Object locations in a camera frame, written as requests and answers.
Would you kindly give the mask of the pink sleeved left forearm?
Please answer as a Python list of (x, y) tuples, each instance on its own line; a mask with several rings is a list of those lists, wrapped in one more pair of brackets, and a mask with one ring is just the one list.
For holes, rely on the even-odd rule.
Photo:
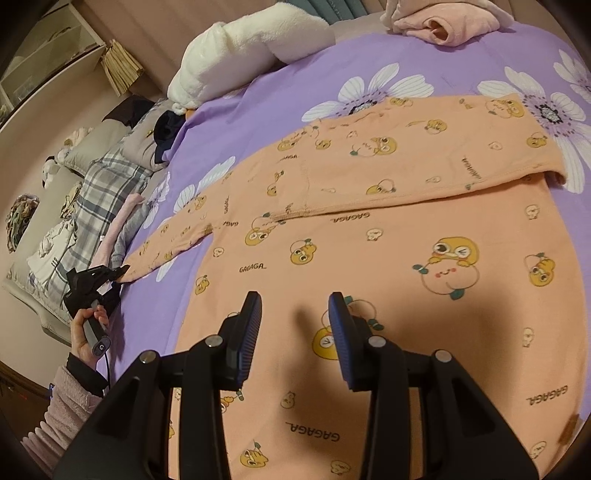
[(81, 353), (69, 354), (66, 364), (56, 372), (43, 419), (20, 440), (49, 477), (104, 396), (108, 382), (96, 371), (96, 363), (93, 356), (83, 360)]

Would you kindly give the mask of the person's left hand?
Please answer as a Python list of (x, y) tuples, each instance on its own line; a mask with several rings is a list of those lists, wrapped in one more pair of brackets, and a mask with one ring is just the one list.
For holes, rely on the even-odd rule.
[(71, 354), (95, 370), (98, 357), (93, 354), (84, 330), (84, 325), (89, 319), (97, 320), (105, 329), (109, 327), (109, 319), (103, 306), (80, 309), (70, 323)]

